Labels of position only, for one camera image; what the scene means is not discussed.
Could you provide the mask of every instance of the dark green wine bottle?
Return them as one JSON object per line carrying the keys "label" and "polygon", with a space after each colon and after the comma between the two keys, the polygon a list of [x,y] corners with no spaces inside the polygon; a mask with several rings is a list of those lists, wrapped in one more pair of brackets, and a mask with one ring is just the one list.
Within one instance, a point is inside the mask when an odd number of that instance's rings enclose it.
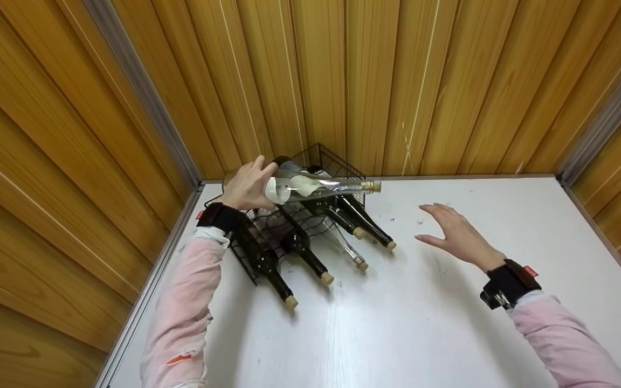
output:
{"label": "dark green wine bottle", "polygon": [[282,206],[278,206],[278,208],[279,213],[281,213],[292,226],[291,230],[284,233],[282,236],[281,247],[288,253],[296,253],[301,256],[303,261],[306,262],[320,280],[326,285],[332,284],[335,278],[330,275],[327,271],[327,267],[325,267],[315,253],[311,251],[311,237]]}
{"label": "dark green wine bottle", "polygon": [[[308,167],[308,171],[311,174],[329,176],[319,165],[311,165],[311,167]],[[344,210],[345,216],[354,219],[355,223],[373,236],[380,245],[386,247],[389,251],[392,251],[397,246],[394,239],[375,224],[365,211],[365,208],[354,196],[337,196],[336,201],[337,207]]]}
{"label": "dark green wine bottle", "polygon": [[[280,156],[277,157],[276,162],[281,169],[291,170],[294,172],[305,172],[299,167],[290,157]],[[320,199],[311,199],[307,201],[301,201],[301,204],[308,209],[314,216],[327,216],[332,219],[343,230],[354,235],[357,239],[361,240],[365,237],[365,230],[351,218],[347,211],[337,206],[336,197],[325,197]]]}
{"label": "dark green wine bottle", "polygon": [[294,293],[279,275],[277,270],[279,257],[262,237],[260,230],[253,221],[246,217],[239,228],[234,231],[232,237],[238,241],[246,253],[251,267],[270,282],[289,309],[294,309],[299,303],[296,301]]}

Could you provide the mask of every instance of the right hand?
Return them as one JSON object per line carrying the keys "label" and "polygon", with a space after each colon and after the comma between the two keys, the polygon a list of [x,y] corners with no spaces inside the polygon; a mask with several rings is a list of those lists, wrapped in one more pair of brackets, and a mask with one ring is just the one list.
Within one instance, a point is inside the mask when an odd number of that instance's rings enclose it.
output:
{"label": "right hand", "polygon": [[505,254],[493,248],[456,210],[438,203],[421,205],[419,208],[433,216],[445,238],[416,235],[416,240],[447,251],[459,260],[476,265],[483,272],[505,264]]}

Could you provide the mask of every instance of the red tag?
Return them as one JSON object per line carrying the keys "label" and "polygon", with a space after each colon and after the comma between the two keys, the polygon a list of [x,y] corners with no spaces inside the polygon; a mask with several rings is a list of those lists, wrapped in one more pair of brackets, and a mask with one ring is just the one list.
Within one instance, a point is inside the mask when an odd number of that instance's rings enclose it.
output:
{"label": "red tag", "polygon": [[531,275],[533,277],[538,276],[538,272],[534,271],[531,267],[528,267],[527,265],[525,265],[524,269],[527,270],[528,275]]}

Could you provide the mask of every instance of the pink sleeve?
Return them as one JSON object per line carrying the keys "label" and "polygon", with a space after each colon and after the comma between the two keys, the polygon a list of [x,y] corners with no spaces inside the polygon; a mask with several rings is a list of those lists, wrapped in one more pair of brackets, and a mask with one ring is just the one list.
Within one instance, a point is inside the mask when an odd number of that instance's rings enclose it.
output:
{"label": "pink sleeve", "polygon": [[143,388],[204,386],[208,308],[222,278],[224,249],[210,238],[192,238],[157,299],[140,374]]}
{"label": "pink sleeve", "polygon": [[510,316],[560,388],[621,387],[621,370],[584,322],[557,298],[539,296],[518,304]]}

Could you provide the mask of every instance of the white table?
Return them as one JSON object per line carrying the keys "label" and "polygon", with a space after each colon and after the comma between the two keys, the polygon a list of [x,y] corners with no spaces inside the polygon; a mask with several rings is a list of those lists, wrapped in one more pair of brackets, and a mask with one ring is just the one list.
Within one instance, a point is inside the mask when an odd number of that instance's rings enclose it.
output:
{"label": "white table", "polygon": [[[205,187],[180,247],[195,214],[220,190]],[[394,254],[350,238],[370,265],[361,276],[347,258],[315,245],[335,276],[328,289],[303,264],[283,263],[300,303],[295,314],[266,282],[255,287],[227,252],[210,305],[210,386],[556,386],[507,314],[478,298],[486,276],[413,238],[441,235],[417,208],[430,202],[453,206],[493,246],[536,270],[544,290],[581,317],[621,366],[621,267],[552,177],[394,180],[367,197],[367,211],[397,241]],[[155,294],[111,373],[111,388],[140,386]]]}

